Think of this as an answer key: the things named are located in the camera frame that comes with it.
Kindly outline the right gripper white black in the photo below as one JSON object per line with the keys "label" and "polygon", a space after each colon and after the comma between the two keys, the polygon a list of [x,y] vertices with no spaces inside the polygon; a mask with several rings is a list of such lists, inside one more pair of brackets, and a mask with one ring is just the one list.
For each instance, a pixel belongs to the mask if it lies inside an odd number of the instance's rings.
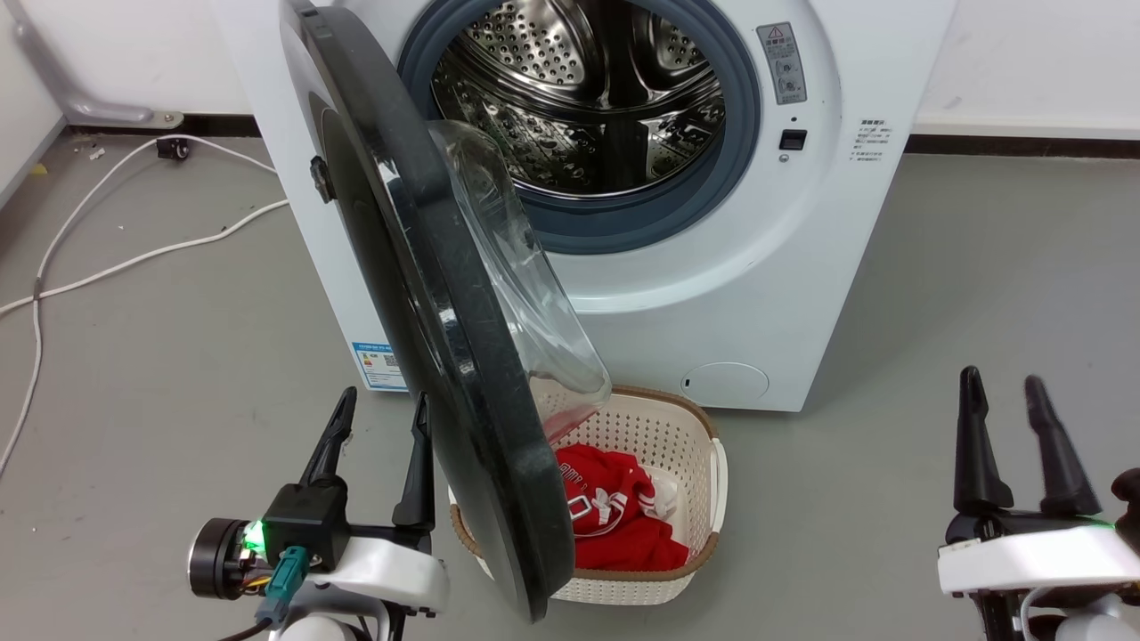
{"label": "right gripper white black", "polygon": [[1101,504],[1042,378],[1025,378],[1023,396],[1039,439],[1044,484],[1037,512],[1015,510],[1013,492],[997,474],[980,370],[966,366],[958,375],[956,516],[938,550],[940,592],[1119,589],[1135,583],[1137,552],[1112,524],[1096,518]]}

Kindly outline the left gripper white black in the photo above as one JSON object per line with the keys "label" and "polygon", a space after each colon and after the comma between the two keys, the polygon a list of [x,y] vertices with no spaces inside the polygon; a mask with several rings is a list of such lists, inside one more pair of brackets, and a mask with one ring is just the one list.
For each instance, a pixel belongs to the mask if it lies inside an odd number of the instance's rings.
{"label": "left gripper white black", "polygon": [[337,474],[353,435],[358,390],[337,398],[298,482],[284,484],[256,520],[207,520],[192,542],[187,579],[195,597],[256,597],[256,620],[302,620],[314,615],[404,620],[435,616],[449,581],[432,555],[435,466],[427,393],[412,417],[412,457],[392,524],[347,520],[347,482]]}

